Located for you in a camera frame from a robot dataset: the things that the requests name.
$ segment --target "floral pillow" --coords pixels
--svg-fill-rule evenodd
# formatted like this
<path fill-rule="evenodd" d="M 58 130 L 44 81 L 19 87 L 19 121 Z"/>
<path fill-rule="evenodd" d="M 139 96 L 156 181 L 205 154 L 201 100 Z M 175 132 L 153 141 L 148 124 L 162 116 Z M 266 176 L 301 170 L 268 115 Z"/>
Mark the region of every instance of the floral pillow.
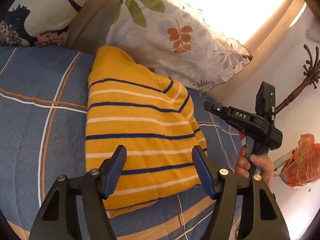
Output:
<path fill-rule="evenodd" d="M 207 26 L 200 10 L 181 6 L 180 0 L 119 0 L 106 44 L 202 92 L 252 60 L 238 41 Z"/>
<path fill-rule="evenodd" d="M 15 0 L 0 22 L 0 44 L 64 46 L 69 24 L 87 0 Z"/>

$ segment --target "human hand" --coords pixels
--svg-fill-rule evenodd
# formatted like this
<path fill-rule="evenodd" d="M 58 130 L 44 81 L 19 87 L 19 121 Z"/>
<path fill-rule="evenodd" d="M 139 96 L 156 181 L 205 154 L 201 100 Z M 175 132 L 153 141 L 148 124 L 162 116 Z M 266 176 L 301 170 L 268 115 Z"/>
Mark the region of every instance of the human hand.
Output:
<path fill-rule="evenodd" d="M 236 172 L 238 176 L 248 178 L 250 169 L 250 162 L 245 157 L 247 154 L 247 146 L 243 145 L 240 149 L 240 153 L 238 155 L 238 161 L 236 164 Z M 273 178 L 274 173 L 274 165 L 271 159 L 266 155 L 255 155 L 252 154 L 250 156 L 250 161 L 257 167 L 260 167 L 262 170 L 261 177 L 268 185 L 269 189 L 271 190 L 271 181 Z"/>

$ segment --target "folded sweater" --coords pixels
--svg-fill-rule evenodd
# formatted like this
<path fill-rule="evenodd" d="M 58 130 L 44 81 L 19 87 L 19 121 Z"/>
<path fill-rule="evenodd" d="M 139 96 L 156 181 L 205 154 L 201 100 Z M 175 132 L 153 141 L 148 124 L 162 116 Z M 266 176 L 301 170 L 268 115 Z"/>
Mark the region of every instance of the folded sweater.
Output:
<path fill-rule="evenodd" d="M 98 50 L 89 75 L 86 169 L 98 168 L 118 145 L 127 160 L 104 201 L 110 217 L 149 206 L 200 184 L 191 150 L 206 141 L 186 88 L 136 64 L 115 47 Z"/>

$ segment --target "orange leaf print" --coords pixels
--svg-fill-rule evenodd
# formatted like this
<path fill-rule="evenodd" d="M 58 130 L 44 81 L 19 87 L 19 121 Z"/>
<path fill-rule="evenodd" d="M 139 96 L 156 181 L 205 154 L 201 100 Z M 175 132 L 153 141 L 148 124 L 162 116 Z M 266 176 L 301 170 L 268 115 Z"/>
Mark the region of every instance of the orange leaf print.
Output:
<path fill-rule="evenodd" d="M 183 45 L 183 48 L 185 50 L 191 50 L 191 45 L 190 44 L 185 44 L 185 45 Z"/>
<path fill-rule="evenodd" d="M 182 34 L 181 38 L 185 43 L 188 43 L 191 41 L 191 36 L 189 34 Z"/>
<path fill-rule="evenodd" d="M 169 35 L 178 35 L 178 34 L 179 34 L 179 32 L 178 32 L 178 30 L 177 30 L 176 28 L 169 28 L 169 29 L 167 30 L 167 33 L 168 33 Z"/>
<path fill-rule="evenodd" d="M 189 32 L 193 32 L 193 29 L 190 26 L 186 25 L 181 28 L 181 32 L 189 33 Z"/>
<path fill-rule="evenodd" d="M 179 48 L 175 49 L 173 52 L 174 53 L 180 53 L 181 50 L 182 50 L 182 47 L 179 47 Z"/>
<path fill-rule="evenodd" d="M 173 48 L 174 48 L 174 49 L 179 48 L 179 47 L 180 47 L 180 43 L 181 43 L 181 40 L 176 41 L 176 42 L 173 44 Z"/>
<path fill-rule="evenodd" d="M 170 37 L 169 37 L 169 40 L 170 41 L 176 41 L 177 39 L 179 39 L 180 38 L 180 35 L 171 35 Z"/>

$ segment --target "finger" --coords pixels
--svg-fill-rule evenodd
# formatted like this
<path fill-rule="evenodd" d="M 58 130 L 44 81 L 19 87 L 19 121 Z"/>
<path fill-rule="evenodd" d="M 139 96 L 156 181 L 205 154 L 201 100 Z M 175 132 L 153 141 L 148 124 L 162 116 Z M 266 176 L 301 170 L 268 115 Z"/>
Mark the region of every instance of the finger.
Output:
<path fill-rule="evenodd" d="M 274 172 L 274 165 L 271 159 L 266 155 L 255 155 L 252 154 L 250 156 L 250 161 L 262 169 L 264 173 L 272 173 Z"/>
<path fill-rule="evenodd" d="M 238 164 L 236 165 L 235 173 L 240 177 L 244 177 L 244 178 L 248 178 L 249 177 L 249 172 L 244 170 L 243 168 L 241 168 Z"/>
<path fill-rule="evenodd" d="M 247 146 L 246 145 L 243 145 L 241 148 L 240 148 L 240 156 L 246 156 L 247 155 Z"/>
<path fill-rule="evenodd" d="M 238 156 L 237 164 L 240 168 L 243 168 L 245 170 L 250 169 L 250 162 L 247 160 L 247 158 L 243 156 Z"/>

